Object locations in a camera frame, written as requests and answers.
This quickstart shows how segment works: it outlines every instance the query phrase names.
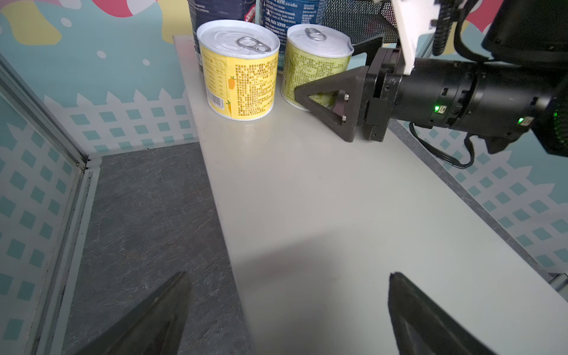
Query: table surface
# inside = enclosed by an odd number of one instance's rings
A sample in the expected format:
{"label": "table surface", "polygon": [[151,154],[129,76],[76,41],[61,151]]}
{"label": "table surface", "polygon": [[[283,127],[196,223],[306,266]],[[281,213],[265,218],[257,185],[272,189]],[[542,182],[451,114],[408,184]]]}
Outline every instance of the table surface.
{"label": "table surface", "polygon": [[223,118],[175,43],[257,354],[398,354],[393,272],[497,354],[566,353],[568,303],[390,131],[346,143],[279,90]]}

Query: blue can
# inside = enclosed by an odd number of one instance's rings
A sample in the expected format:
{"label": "blue can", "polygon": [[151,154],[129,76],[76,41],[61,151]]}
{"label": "blue can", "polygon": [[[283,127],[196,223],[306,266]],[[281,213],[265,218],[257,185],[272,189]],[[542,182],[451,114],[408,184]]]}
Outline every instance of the blue can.
{"label": "blue can", "polygon": [[187,0],[187,2],[195,40],[195,56],[199,62],[199,68],[203,71],[201,51],[197,40],[199,26],[213,20],[241,20],[254,23],[256,0]]}
{"label": "blue can", "polygon": [[284,67],[286,52],[286,32],[299,23],[321,24],[327,0],[263,0],[260,24],[280,39],[278,70]]}

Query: marble floor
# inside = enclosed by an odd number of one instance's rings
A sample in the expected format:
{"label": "marble floor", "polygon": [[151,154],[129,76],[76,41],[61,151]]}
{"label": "marble floor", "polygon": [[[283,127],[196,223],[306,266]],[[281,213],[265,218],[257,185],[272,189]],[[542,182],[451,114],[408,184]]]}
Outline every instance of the marble floor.
{"label": "marble floor", "polygon": [[104,157],[63,353],[180,270],[194,299],[179,354],[252,354],[199,144]]}

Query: black cable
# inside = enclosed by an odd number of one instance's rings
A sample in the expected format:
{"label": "black cable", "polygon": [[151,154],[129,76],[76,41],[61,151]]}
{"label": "black cable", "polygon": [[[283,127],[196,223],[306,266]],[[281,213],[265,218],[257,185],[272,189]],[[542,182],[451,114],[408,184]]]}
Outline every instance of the black cable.
{"label": "black cable", "polygon": [[440,3],[440,14],[436,22],[436,32],[434,32],[434,41],[432,42],[432,54],[439,56],[444,53],[448,36],[452,29],[452,13],[454,11],[453,0]]}
{"label": "black cable", "polygon": [[471,9],[473,9],[477,1],[478,0],[467,0],[463,9],[460,12],[460,17],[456,24],[456,31],[454,32],[454,48],[456,49],[456,52],[465,59],[469,59],[471,61],[478,63],[484,63],[488,61],[489,58],[484,57],[475,52],[472,52],[471,49],[466,47],[466,45],[462,42],[461,39],[461,30],[463,27],[463,21],[469,15],[469,12],[471,11]]}
{"label": "black cable", "polygon": [[424,146],[424,148],[426,148],[426,150],[428,152],[430,152],[432,155],[434,155],[435,157],[442,159],[443,161],[447,162],[448,164],[455,166],[458,169],[467,169],[467,168],[469,168],[470,166],[473,165],[473,161],[475,159],[475,150],[473,149],[473,143],[471,142],[471,139],[470,139],[473,136],[471,133],[468,133],[465,136],[465,139],[463,140],[463,144],[465,145],[465,148],[469,152],[470,160],[467,164],[462,164],[455,157],[453,157],[453,156],[451,156],[451,155],[449,155],[449,154],[447,154],[447,153],[445,153],[445,152],[443,152],[443,151],[441,151],[437,148],[434,148],[433,146],[430,145],[430,143],[428,143],[425,140],[418,137],[418,134],[416,133],[416,130],[414,129],[414,124],[412,122],[410,122],[408,127],[410,129],[410,133],[412,133],[414,138],[418,139],[420,144],[422,144]]}

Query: wall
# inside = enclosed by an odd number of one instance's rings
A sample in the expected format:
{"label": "wall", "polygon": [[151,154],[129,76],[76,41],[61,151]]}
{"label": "wall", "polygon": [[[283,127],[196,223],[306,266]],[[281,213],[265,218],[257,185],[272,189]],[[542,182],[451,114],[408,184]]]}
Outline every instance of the wall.
{"label": "wall", "polygon": [[26,345],[77,168],[0,95],[0,349]]}
{"label": "wall", "polygon": [[[484,33],[501,1],[480,1],[464,23],[464,43],[481,47]],[[441,59],[463,60],[453,48],[453,32]],[[434,147],[466,161],[465,133],[444,128],[417,128]],[[475,163],[466,170],[443,165],[448,172],[548,272],[568,271],[568,158],[548,155],[532,132],[498,154],[487,154],[485,141],[473,138]]]}
{"label": "wall", "polygon": [[91,156],[195,142],[186,0],[0,0],[0,53]]}

